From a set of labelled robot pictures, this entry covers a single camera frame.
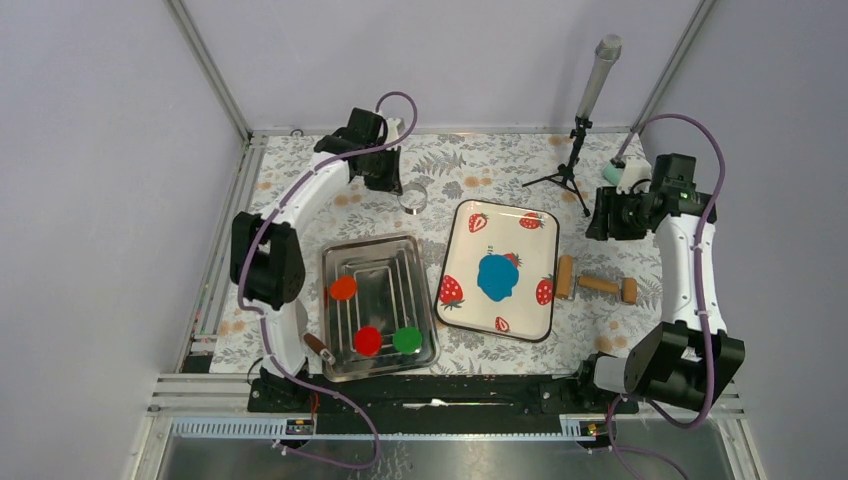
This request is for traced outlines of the metal round cookie cutter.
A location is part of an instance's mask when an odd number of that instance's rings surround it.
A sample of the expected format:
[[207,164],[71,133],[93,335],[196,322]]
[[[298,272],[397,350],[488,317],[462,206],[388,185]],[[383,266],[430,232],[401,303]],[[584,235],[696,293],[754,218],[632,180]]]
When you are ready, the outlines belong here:
[[402,186],[402,193],[398,196],[398,205],[404,213],[418,215],[424,211],[427,204],[428,193],[420,183],[409,182]]

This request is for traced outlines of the wooden double-ended dough roller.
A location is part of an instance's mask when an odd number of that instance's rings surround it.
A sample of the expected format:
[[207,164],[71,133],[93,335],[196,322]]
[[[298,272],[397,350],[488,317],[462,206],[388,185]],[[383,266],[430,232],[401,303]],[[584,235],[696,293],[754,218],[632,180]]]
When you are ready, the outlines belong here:
[[580,288],[617,296],[627,305],[635,305],[639,293],[638,283],[634,278],[623,277],[618,282],[613,282],[581,274],[572,256],[560,256],[555,273],[554,296],[557,299],[573,300]]

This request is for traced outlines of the white strawberry print tray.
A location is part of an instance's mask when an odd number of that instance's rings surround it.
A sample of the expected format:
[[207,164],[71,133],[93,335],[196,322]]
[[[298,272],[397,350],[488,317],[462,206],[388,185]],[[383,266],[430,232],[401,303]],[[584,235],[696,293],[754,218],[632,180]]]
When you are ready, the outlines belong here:
[[435,299],[447,326],[538,343],[552,328],[560,226],[480,200],[455,210]]

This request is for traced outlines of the blue dough piece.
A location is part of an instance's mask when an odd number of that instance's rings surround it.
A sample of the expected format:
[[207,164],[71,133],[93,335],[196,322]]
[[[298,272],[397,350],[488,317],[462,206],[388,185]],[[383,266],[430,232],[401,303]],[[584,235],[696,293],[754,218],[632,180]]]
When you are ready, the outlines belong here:
[[520,265],[519,257],[513,253],[485,255],[478,265],[478,288],[493,302],[510,297],[519,281]]

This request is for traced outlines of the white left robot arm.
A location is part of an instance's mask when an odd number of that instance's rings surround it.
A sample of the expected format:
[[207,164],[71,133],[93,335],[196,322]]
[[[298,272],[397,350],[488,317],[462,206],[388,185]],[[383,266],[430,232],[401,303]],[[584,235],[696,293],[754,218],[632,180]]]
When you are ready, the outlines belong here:
[[271,395],[285,410],[301,409],[310,397],[308,381],[298,376],[307,360],[298,325],[307,224],[357,177],[378,191],[401,194],[402,125],[380,112],[353,109],[345,126],[316,142],[278,199],[232,221],[230,277],[239,307],[259,322],[262,368],[278,377]]

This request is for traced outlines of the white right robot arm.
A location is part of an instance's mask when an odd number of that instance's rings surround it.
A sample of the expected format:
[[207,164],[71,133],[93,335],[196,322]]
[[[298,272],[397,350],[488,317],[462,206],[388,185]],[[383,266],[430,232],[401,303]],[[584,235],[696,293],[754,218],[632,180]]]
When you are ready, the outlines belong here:
[[623,358],[592,356],[592,374],[573,386],[575,402],[597,412],[613,393],[682,409],[710,409],[745,359],[732,338],[715,293],[712,249],[716,211],[712,195],[697,191],[695,158],[656,159],[647,191],[601,187],[586,236],[641,240],[654,235],[661,260],[660,321]]

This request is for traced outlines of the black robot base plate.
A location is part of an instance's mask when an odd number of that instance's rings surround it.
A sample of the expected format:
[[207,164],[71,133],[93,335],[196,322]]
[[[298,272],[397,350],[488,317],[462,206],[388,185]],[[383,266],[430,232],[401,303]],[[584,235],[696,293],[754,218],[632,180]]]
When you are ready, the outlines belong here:
[[559,434],[565,419],[602,419],[615,396],[572,375],[393,375],[333,383],[261,373],[251,413],[303,414],[320,434]]

